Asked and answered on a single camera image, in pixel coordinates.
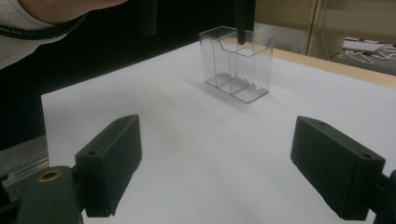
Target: sleeve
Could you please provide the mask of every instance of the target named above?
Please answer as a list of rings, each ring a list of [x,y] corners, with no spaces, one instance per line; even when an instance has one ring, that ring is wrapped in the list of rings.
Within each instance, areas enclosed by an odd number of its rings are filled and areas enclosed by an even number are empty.
[[[0,1],[0,24],[23,30],[43,30],[54,25],[31,17],[18,3],[18,0]],[[0,69],[13,64],[33,53],[38,46],[62,39],[65,35],[50,39],[23,40],[0,35]]]

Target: screw hole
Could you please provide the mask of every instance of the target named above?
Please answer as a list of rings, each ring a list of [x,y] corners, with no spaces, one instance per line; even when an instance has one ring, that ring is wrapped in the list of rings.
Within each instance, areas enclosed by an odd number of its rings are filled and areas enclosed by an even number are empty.
[[[363,154],[362,156],[363,156],[363,158],[365,158],[365,159],[371,159],[371,156],[370,156],[369,154]]]
[[[38,181],[40,181],[40,182],[50,182],[50,181],[58,178],[59,176],[61,176],[61,171],[52,170],[52,171],[48,171],[48,172],[44,173],[43,175],[41,175],[38,178]]]

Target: clear plastic container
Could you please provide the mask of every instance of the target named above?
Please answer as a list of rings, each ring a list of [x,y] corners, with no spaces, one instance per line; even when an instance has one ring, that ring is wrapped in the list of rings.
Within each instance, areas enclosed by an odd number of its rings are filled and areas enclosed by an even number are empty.
[[[205,82],[251,103],[269,92],[274,37],[246,31],[239,45],[236,31],[218,27],[200,33]]]

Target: black rod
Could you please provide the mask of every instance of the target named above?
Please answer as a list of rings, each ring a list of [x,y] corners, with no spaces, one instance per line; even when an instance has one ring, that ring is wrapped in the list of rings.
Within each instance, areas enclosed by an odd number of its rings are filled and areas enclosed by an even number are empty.
[[[246,42],[243,0],[234,0],[233,8],[235,13],[236,36],[238,38],[238,43],[243,45]]]
[[[157,0],[140,0],[139,33],[155,35],[157,29]]]

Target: table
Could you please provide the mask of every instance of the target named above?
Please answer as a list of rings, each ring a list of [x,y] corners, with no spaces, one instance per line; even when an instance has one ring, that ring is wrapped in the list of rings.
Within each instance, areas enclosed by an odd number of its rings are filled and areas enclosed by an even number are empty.
[[[276,51],[270,93],[252,104],[204,83],[198,43],[43,95],[51,166],[73,166],[112,120],[140,116],[143,160],[116,215],[85,223],[347,223],[290,160],[296,118],[349,135],[389,175],[396,89],[290,57]]]

